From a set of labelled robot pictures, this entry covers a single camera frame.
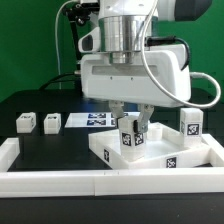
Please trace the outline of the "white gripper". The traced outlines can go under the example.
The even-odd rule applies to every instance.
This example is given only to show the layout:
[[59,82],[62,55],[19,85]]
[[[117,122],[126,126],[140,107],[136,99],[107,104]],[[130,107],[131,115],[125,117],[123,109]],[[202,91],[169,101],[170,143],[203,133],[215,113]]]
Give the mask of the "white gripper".
[[[109,55],[99,52],[100,28],[94,28],[79,40],[85,52],[81,59],[81,84],[85,97],[110,101],[109,108],[118,121],[124,117],[124,102],[136,103],[140,112],[133,123],[135,133],[146,133],[154,107],[179,107],[180,103],[166,96],[149,78],[139,54],[132,64],[110,64]],[[156,80],[181,101],[191,97],[189,68],[183,44],[152,46],[145,52],[150,71]]]

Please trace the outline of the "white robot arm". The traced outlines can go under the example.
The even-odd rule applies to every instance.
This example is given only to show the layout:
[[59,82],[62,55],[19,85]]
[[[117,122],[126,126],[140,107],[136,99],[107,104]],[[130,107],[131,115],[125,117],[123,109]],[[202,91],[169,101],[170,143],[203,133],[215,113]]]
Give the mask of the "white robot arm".
[[94,29],[79,41],[85,97],[106,100],[123,129],[125,103],[139,106],[131,130],[144,133],[156,106],[188,106],[191,97],[190,52],[177,37],[156,35],[156,22],[195,21],[212,0],[95,0]]

